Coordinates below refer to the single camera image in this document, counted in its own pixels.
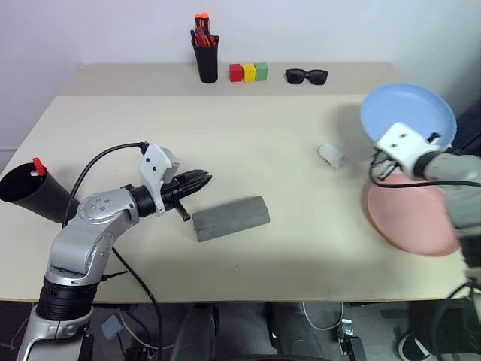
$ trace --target red block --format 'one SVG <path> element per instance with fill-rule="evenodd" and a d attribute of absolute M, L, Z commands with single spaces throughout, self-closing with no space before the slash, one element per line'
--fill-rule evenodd
<path fill-rule="evenodd" d="M 230 64 L 228 69 L 231 75 L 231 81 L 242 81 L 244 70 L 241 64 Z"/>

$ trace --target white tissue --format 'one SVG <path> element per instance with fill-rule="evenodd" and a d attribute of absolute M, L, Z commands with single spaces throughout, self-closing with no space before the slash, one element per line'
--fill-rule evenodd
<path fill-rule="evenodd" d="M 344 164 L 344 153 L 330 144 L 324 144 L 317 148 L 317 154 L 335 170 L 338 170 Z"/>

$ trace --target black sunglasses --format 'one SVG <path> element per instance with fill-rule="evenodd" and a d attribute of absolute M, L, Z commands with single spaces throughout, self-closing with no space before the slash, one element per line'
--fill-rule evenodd
<path fill-rule="evenodd" d="M 307 78 L 311 84 L 324 85 L 328 79 L 328 72 L 326 70 L 287 69 L 286 78 L 289 84 L 300 84 Z"/>

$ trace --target blue plate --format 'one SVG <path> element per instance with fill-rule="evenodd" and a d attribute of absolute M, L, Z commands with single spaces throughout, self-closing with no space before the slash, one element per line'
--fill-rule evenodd
<path fill-rule="evenodd" d="M 361 122 L 374 142 L 397 122 L 425 138 L 439 133 L 437 144 L 443 148 L 456 135 L 456 118 L 448 104 L 432 91 L 408 83 L 387 84 L 371 92 L 362 103 Z"/>

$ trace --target pen holder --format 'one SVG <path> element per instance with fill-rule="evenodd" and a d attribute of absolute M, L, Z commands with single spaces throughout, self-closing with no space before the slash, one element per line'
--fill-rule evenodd
<path fill-rule="evenodd" d="M 197 59 L 198 74 L 202 83 L 215 83 L 217 81 L 217 48 L 218 44 L 213 47 L 194 47 L 195 58 Z"/>
<path fill-rule="evenodd" d="M 42 177 L 30 174 L 33 163 L 19 165 L 0 180 L 0 199 L 61 223 L 70 193 L 46 170 Z M 68 219 L 77 213 L 78 200 L 73 199 Z"/>

